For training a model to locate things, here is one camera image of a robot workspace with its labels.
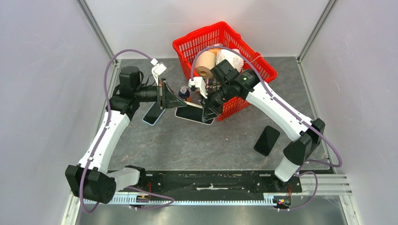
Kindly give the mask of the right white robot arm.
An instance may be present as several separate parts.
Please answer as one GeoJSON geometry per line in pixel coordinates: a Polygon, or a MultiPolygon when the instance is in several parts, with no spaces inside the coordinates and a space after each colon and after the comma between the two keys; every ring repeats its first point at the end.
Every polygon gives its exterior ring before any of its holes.
{"type": "Polygon", "coordinates": [[[261,81],[253,69],[238,72],[223,60],[211,69],[211,73],[221,87],[201,101],[204,121],[221,116],[224,103],[239,97],[264,112],[291,140],[283,150],[284,157],[275,169],[275,176],[271,178],[272,188],[277,192],[284,191],[290,185],[290,178],[321,143],[325,123],[300,114],[261,81]]]}

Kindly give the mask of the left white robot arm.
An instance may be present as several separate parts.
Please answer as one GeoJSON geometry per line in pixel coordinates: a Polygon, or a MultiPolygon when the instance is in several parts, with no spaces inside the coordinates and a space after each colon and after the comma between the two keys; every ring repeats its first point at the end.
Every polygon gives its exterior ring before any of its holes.
{"type": "Polygon", "coordinates": [[[141,102],[153,102],[162,110],[187,105],[170,89],[166,79],[159,78],[165,70],[162,63],[155,65],[152,68],[155,83],[149,85],[144,82],[144,75],[138,67],[121,69],[120,83],[107,103],[104,120],[92,144],[77,165],[66,168],[65,176],[75,197],[109,203],[117,191],[130,186],[135,191],[146,188],[144,168],[128,165],[119,171],[109,172],[108,166],[122,133],[141,102]]]}

